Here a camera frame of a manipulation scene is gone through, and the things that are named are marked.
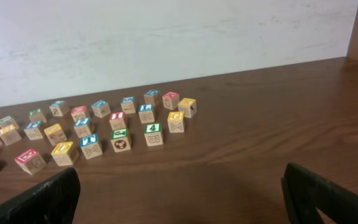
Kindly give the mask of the blue 2 block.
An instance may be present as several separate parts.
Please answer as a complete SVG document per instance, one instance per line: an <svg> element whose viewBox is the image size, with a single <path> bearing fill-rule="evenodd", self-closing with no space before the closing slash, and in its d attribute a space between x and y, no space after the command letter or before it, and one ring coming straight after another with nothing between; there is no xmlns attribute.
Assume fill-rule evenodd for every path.
<svg viewBox="0 0 358 224"><path fill-rule="evenodd" d="M90 117L77 120L73 127L79 138L83 138L94 133L94 125L91 122Z"/></svg>

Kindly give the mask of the red I block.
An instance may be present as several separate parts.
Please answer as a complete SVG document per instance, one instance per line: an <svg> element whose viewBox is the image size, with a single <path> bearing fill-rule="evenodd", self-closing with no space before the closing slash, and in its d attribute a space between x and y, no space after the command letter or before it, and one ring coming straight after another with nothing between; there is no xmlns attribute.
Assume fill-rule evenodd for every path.
<svg viewBox="0 0 358 224"><path fill-rule="evenodd" d="M125 112L120 111L117 113L111 113L109 122L112 130L126 128L127 124L126 124Z"/></svg>

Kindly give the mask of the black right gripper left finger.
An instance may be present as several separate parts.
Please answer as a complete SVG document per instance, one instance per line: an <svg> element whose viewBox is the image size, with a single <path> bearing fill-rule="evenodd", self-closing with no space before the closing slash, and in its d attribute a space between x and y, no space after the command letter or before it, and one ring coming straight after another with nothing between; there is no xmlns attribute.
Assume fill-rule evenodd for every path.
<svg viewBox="0 0 358 224"><path fill-rule="evenodd" d="M72 167L0 204L0 223L72 223L80 196Z"/></svg>

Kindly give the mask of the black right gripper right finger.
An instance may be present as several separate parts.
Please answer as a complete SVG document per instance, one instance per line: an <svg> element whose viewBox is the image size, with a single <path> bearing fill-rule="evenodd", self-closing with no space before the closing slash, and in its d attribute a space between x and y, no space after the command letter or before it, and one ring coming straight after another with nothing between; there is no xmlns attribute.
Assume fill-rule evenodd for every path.
<svg viewBox="0 0 358 224"><path fill-rule="evenodd" d="M358 223L358 195L296 164L281 178L290 223L323 223L322 211L335 223Z"/></svg>

